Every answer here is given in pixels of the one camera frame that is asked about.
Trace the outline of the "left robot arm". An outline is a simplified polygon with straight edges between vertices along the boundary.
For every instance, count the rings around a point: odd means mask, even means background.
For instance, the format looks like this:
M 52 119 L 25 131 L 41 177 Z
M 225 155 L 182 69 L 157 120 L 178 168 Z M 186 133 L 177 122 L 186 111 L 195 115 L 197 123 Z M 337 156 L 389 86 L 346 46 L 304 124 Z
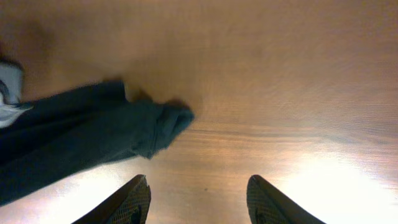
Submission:
M 18 64 L 1 61 L 1 129 L 32 108 L 30 104 L 21 103 L 23 74 Z

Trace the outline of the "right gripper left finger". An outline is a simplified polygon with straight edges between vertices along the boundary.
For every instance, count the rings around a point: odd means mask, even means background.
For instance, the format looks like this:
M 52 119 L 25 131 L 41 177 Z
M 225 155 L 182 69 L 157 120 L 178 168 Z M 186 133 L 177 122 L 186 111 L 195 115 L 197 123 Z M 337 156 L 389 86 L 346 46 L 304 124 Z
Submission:
M 150 185 L 139 174 L 73 224 L 145 224 L 150 201 Z

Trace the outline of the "black Nike t-shirt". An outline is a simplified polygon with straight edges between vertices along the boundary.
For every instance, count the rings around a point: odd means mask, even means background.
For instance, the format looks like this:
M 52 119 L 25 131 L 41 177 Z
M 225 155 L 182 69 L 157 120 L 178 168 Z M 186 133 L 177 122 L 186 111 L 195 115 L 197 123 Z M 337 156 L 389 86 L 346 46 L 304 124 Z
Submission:
M 33 101 L 1 130 L 1 204 L 101 164 L 150 159 L 194 117 L 182 105 L 148 98 L 130 102 L 121 81 Z

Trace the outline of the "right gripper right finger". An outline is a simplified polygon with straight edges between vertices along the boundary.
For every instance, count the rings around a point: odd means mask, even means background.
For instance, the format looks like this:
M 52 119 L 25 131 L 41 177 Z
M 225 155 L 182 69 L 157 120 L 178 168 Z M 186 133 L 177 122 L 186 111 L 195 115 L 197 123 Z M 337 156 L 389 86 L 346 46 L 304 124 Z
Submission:
M 260 175 L 252 175 L 246 189 L 252 224 L 325 224 Z

